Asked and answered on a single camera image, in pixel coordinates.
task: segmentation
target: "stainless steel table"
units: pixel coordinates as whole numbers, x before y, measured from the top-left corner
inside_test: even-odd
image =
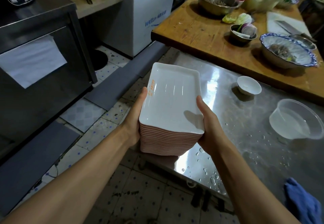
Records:
[[[284,202],[287,177],[296,179],[310,194],[324,203],[324,139],[287,140],[270,126],[269,116],[281,99],[301,101],[324,120],[324,108],[262,84],[255,97],[239,93],[240,76],[206,61],[180,53],[178,66],[200,73],[201,93],[215,112],[228,138],[236,145],[254,173]],[[195,181],[228,200],[221,178],[210,156],[198,144],[180,157],[143,154],[144,158],[179,177]]]

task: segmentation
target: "cutting board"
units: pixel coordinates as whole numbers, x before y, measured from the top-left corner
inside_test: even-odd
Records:
[[[273,32],[277,34],[282,34],[282,35],[291,35],[289,32],[284,30],[281,26],[279,26],[275,20],[284,20],[294,28],[298,29],[302,33],[305,33],[310,36],[310,33],[307,29],[307,26],[303,21],[293,19],[287,16],[283,16],[278,13],[274,12],[267,12],[267,31],[268,32]]]

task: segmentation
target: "water droplet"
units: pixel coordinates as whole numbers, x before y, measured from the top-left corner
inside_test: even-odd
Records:
[[[213,177],[210,178],[210,182],[211,182],[214,186],[216,186],[216,182],[215,182],[215,179],[214,179]]]

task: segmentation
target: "stack of plates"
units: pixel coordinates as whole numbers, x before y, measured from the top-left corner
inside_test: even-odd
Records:
[[[204,134],[199,72],[154,63],[140,114],[141,151],[180,156]]]

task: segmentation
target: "fingers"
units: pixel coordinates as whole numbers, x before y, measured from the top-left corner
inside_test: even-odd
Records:
[[[204,116],[208,116],[210,113],[213,113],[213,111],[206,105],[200,95],[197,96],[196,102],[199,110]]]
[[[144,87],[142,89],[140,95],[136,99],[132,109],[129,111],[128,117],[138,120],[140,113],[141,113],[142,105],[143,105],[143,102],[144,102],[146,96],[147,96],[147,88]]]

